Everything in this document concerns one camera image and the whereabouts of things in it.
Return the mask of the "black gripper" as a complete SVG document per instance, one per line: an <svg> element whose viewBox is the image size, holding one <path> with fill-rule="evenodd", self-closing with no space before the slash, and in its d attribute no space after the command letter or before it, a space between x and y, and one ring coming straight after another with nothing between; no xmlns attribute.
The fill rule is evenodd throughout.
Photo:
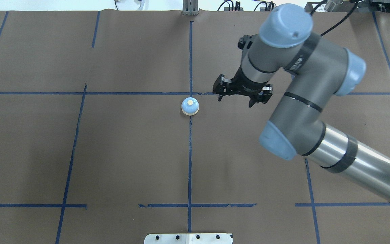
<svg viewBox="0 0 390 244"><path fill-rule="evenodd" d="M251 108L258 102L268 102L273 95L273 86L267 82L251 81L243 74L242 68L239 68L232 79L220 74L213 85L213 93L218 94L218 102L221 102L224 96L248 96L248 107Z"/></svg>

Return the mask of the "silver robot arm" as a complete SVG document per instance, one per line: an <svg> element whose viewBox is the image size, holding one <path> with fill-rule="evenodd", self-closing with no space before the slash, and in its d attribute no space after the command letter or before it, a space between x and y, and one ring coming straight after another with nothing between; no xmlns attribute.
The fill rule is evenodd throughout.
<svg viewBox="0 0 390 244"><path fill-rule="evenodd" d="M240 66L232 79L219 75L213 93L248 96L249 107L267 103L268 82L283 68L294 76L259 141L276 156L296 155L390 203L390 158L320 120L331 96L349 94L362 80L365 61L313 32L308 12L295 4L271 11L258 34L240 38Z"/></svg>

